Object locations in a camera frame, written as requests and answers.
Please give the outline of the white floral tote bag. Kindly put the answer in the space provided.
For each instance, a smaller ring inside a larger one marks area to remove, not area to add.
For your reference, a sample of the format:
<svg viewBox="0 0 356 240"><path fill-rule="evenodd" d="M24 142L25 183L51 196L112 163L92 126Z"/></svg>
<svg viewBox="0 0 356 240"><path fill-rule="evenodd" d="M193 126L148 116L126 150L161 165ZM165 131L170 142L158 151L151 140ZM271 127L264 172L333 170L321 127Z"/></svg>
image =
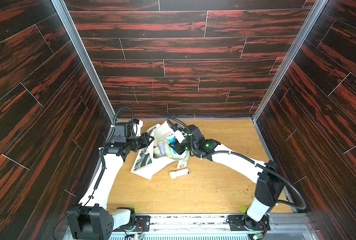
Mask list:
<svg viewBox="0 0 356 240"><path fill-rule="evenodd" d="M139 150L131 169L132 173L151 180L154 174L173 162L178 162L179 168L187 166L190 152L184 149L182 154L176 154L169 145L169 139L182 142L184 137L179 136L179 131L173 131L168 123L164 122L150 127L147 133L154 137L154 140L148 147Z"/></svg>

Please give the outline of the blue flashlight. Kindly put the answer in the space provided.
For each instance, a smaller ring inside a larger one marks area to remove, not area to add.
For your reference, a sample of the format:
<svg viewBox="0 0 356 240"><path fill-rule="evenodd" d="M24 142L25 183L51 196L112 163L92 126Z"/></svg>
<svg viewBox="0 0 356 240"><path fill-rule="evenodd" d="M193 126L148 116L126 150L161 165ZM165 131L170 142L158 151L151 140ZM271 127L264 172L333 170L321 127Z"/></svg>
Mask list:
<svg viewBox="0 0 356 240"><path fill-rule="evenodd" d="M169 143L174 143L176 141L176 137L173 133L169 133L166 135L166 139Z"/></svg>

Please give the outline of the pale green flashlight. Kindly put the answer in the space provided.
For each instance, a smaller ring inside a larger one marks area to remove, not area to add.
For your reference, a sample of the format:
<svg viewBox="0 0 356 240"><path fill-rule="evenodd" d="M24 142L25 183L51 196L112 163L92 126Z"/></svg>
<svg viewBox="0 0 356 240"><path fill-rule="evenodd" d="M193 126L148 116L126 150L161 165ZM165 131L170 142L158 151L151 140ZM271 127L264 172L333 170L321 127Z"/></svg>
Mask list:
<svg viewBox="0 0 356 240"><path fill-rule="evenodd" d="M167 158L173 158L172 156L172 149L168 143L164 143L164 150L165 150L165 156Z"/></svg>
<svg viewBox="0 0 356 240"><path fill-rule="evenodd" d="M182 167L182 168L187 167L188 162L189 162L189 157L190 157L190 153L187 152L186 155L185 155L185 158L180 163L180 167Z"/></svg>
<svg viewBox="0 0 356 240"><path fill-rule="evenodd" d="M161 151L160 151L159 147L155 147L154 150L153 150L153 152L154 152L154 158L155 158L155 159L158 159L158 158L162 158L162 157L163 157L162 154L161 154Z"/></svg>

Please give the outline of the pale green flashlight top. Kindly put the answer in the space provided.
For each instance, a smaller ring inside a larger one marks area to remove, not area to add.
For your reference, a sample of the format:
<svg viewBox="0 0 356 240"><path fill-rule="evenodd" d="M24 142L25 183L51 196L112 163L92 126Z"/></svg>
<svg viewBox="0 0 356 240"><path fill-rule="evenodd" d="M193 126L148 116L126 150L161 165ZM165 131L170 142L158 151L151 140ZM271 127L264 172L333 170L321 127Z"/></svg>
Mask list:
<svg viewBox="0 0 356 240"><path fill-rule="evenodd" d="M161 151L160 151L159 147L155 147L154 150L153 150L153 152L154 152L154 158L155 158L155 159L158 159L158 158L162 158L162 157L163 157L162 154L161 154Z"/></svg>

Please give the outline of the pale green flashlight bottom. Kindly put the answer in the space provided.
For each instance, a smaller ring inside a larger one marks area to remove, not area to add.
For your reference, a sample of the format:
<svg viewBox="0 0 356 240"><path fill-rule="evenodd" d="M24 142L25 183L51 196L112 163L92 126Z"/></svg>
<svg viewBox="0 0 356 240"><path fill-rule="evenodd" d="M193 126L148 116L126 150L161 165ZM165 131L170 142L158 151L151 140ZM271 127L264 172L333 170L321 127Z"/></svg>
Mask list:
<svg viewBox="0 0 356 240"><path fill-rule="evenodd" d="M164 143L164 150L165 150L165 156L167 158L173 158L172 156L172 149L168 143Z"/></svg>

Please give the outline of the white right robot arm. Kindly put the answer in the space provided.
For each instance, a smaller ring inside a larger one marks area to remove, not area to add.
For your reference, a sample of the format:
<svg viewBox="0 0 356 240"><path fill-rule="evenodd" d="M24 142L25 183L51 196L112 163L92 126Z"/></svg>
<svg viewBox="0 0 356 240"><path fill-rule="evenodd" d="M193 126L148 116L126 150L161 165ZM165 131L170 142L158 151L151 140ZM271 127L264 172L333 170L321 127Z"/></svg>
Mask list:
<svg viewBox="0 0 356 240"><path fill-rule="evenodd" d="M177 153L188 150L198 158L225 165L256 184L253 201L246 210L242 223L247 230L266 231L269 227L269 212L276 205L284 188L283 181L270 172L275 172L278 165L273 161L265 163L240 157L220 142L205 139L199 128L194 125L182 128L175 124L172 130L176 139L170 146Z"/></svg>

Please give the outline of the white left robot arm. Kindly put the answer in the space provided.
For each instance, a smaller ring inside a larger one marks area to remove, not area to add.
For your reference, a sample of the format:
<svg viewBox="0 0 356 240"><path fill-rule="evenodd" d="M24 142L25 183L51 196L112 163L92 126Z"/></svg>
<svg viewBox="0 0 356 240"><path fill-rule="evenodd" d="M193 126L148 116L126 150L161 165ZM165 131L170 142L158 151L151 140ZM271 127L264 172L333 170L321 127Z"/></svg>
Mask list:
<svg viewBox="0 0 356 240"><path fill-rule="evenodd" d="M119 208L112 214L107 211L108 198L119 170L130 152L147 148L154 140L148 133L135 137L114 137L100 148L101 172L95 174L93 183L77 205L70 205L66 218L73 239L107 240L112 231L132 228L135 211L132 208Z"/></svg>

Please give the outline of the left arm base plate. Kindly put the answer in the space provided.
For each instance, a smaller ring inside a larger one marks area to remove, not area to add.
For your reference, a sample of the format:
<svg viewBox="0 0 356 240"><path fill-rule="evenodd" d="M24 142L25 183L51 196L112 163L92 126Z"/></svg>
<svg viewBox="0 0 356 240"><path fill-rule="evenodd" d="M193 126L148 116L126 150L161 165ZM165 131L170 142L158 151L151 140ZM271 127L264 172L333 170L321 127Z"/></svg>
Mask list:
<svg viewBox="0 0 356 240"><path fill-rule="evenodd" d="M113 229L113 232L148 232L150 230L150 222L151 216L149 215L135 215L128 224Z"/></svg>

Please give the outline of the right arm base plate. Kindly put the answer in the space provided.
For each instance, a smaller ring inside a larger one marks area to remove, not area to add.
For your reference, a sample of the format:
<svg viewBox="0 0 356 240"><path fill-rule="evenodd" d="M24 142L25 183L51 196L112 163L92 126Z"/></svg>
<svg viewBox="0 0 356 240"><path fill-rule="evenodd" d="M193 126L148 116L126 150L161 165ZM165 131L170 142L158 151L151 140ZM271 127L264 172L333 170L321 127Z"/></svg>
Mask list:
<svg viewBox="0 0 356 240"><path fill-rule="evenodd" d="M231 231L256 231L264 232L270 230L270 216L265 214L260 221L256 222L247 214L229 215L226 218Z"/></svg>

